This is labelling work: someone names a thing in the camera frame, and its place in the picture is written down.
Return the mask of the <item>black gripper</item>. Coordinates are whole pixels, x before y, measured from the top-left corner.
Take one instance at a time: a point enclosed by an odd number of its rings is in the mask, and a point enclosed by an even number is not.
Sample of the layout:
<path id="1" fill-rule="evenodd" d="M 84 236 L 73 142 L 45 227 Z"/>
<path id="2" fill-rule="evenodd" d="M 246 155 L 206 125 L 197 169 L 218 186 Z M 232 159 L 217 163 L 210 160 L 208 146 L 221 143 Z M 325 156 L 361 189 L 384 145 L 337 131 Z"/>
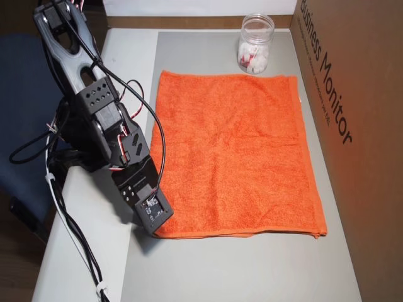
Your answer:
<path id="1" fill-rule="evenodd" d="M 137 223 L 160 220 L 158 173 L 150 155 L 122 171 L 113 172 L 111 176 L 124 202 L 133 210 Z"/>

